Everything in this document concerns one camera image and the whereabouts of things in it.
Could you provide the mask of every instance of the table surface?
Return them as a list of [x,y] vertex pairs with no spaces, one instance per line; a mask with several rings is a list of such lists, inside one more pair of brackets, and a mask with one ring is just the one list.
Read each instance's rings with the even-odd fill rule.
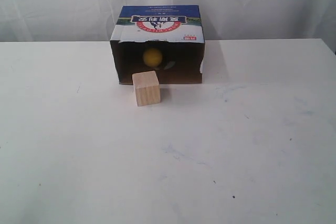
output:
[[0,43],[0,223],[334,223],[336,56],[207,41],[137,107],[108,42]]

